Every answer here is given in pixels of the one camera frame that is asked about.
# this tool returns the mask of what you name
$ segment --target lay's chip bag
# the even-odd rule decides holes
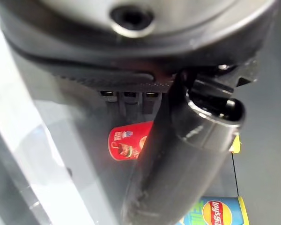
[[[202,197],[176,225],[249,225],[242,197]]]

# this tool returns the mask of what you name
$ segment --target black mechanical part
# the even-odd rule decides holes
[[[122,210],[127,225],[175,224],[204,194],[242,126],[241,102],[197,93],[187,77],[178,75],[163,97],[138,158]]]
[[[43,62],[53,60],[46,68],[56,75],[63,73],[65,64],[68,69],[79,70],[80,65],[75,64],[79,63],[100,68],[101,79],[105,76],[109,79],[110,71],[116,69],[132,72],[127,81],[133,81],[134,73],[153,76],[140,85],[169,82],[172,74],[185,67],[241,65],[260,49],[275,11],[276,4],[271,4],[232,33],[196,46],[190,40],[204,34],[204,27],[168,35],[125,38],[73,22],[32,0],[0,0],[0,24],[16,51],[32,62],[37,58]],[[96,84],[96,71],[89,76],[94,76]]]

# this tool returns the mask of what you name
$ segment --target screw hole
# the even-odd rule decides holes
[[[144,36],[144,34],[147,35],[152,31],[150,25],[153,22],[153,14],[143,8],[120,6],[111,11],[110,17],[114,22],[113,29],[123,36],[136,38]]]

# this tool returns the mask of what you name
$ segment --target black rubber housing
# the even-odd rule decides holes
[[[109,80],[111,70],[128,71],[130,75],[125,79],[129,84],[142,83],[146,88],[147,83],[170,82],[172,74],[185,67],[242,64],[261,48],[275,11],[276,4],[237,32],[196,50],[189,45],[192,29],[163,36],[125,38],[96,26],[78,24],[36,0],[0,0],[0,24],[18,53],[55,75],[75,79],[80,66],[87,66],[93,69],[80,78],[92,79],[90,86],[100,89],[96,72],[101,79]],[[71,74],[65,73],[65,64],[67,69],[72,67]],[[153,79],[134,80],[139,74],[152,75]]]

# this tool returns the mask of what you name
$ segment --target snack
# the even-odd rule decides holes
[[[137,159],[153,122],[136,123],[112,129],[108,137],[108,149],[115,160]]]
[[[249,225],[242,197],[202,197],[177,225]]]

